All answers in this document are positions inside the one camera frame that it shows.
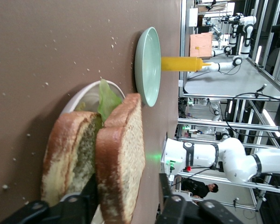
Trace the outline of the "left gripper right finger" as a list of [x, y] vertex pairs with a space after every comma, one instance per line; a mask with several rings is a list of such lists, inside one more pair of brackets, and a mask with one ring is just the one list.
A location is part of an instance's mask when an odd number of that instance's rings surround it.
[[174, 195], [165, 173], [159, 174], [161, 213], [159, 224], [241, 224], [236, 216], [216, 200], [204, 200], [198, 205]]

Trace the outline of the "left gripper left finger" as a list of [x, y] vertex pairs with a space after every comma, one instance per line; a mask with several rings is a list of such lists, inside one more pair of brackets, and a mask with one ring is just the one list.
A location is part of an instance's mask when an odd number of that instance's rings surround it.
[[52, 207], [46, 201], [32, 201], [8, 216], [1, 223], [90, 224], [98, 205], [96, 175], [92, 175], [79, 194], [69, 194], [63, 201]]

